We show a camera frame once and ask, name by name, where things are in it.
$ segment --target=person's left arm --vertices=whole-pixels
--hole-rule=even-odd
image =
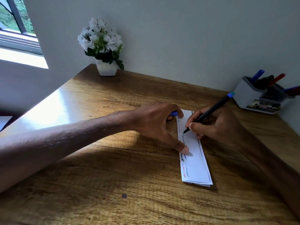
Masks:
[[[188,148],[166,130],[175,104],[156,103],[95,119],[0,138],[0,193],[49,164],[115,133],[135,130],[161,140],[177,151]]]

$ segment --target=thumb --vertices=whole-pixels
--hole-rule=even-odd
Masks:
[[[198,123],[198,122],[191,122],[188,125],[188,127],[193,132],[198,133],[198,134],[203,134],[203,135],[206,135],[206,136],[210,135],[211,128],[212,128],[212,126],[203,125],[203,124]]]
[[[176,149],[178,152],[182,154],[186,155],[189,153],[188,147],[180,140],[177,140],[174,137],[172,137],[168,132],[165,134],[162,141],[164,143],[169,144],[172,148]]]

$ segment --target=pen holder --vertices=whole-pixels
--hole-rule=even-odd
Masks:
[[[244,76],[235,88],[233,99],[240,108],[266,114],[275,114],[295,98],[283,92],[283,87],[274,84],[266,90],[255,88],[250,83],[251,77]]]

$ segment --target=paper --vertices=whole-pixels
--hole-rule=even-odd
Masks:
[[[182,110],[182,112],[184,114],[183,118],[177,116],[178,140],[184,143],[190,151],[187,155],[179,153],[182,181],[210,187],[212,178],[201,142],[192,131],[183,133],[186,129],[185,124],[193,112],[190,110]]]
[[[0,116],[0,131],[8,123],[12,116]]]

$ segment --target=forearm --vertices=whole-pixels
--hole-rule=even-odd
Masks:
[[[256,165],[281,194],[300,219],[300,174],[283,162],[251,133],[241,145],[241,152]]]
[[[0,193],[103,137],[130,130],[124,113],[1,138]]]

